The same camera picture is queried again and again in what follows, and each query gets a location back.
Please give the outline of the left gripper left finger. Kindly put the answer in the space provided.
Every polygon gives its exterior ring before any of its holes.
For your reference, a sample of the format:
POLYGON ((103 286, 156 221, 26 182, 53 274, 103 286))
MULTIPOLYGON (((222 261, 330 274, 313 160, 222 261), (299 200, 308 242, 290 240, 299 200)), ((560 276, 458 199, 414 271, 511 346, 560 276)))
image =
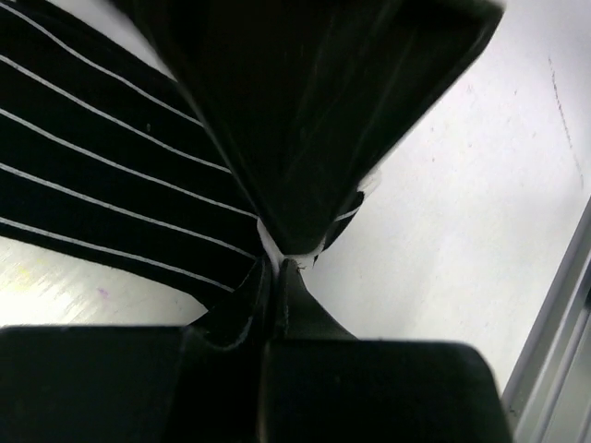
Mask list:
POLYGON ((251 442, 272 271, 185 327, 1 331, 5 442, 251 442))

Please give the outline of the black white-striped sock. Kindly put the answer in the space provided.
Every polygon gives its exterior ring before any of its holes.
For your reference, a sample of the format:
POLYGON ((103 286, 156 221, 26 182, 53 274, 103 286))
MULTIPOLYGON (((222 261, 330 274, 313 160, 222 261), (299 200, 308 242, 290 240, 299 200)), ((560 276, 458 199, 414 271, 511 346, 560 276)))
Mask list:
POLYGON ((244 198, 174 82, 45 3, 1 5, 1 233, 241 301, 264 256, 244 198))

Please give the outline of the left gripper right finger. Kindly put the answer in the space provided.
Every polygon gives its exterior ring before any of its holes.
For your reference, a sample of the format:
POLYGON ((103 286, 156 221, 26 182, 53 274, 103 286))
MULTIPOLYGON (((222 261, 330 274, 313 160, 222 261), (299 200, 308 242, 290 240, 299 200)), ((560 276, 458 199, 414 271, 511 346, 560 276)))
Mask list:
POLYGON ((509 442, 491 370, 450 341, 360 340, 279 271, 262 354, 262 442, 509 442))

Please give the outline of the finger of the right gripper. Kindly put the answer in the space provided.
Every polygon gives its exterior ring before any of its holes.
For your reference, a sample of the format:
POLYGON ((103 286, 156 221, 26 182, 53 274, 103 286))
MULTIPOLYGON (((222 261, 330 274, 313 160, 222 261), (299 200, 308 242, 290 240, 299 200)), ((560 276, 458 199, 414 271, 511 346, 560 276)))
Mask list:
POLYGON ((119 1, 285 254, 479 57, 498 1, 119 1))

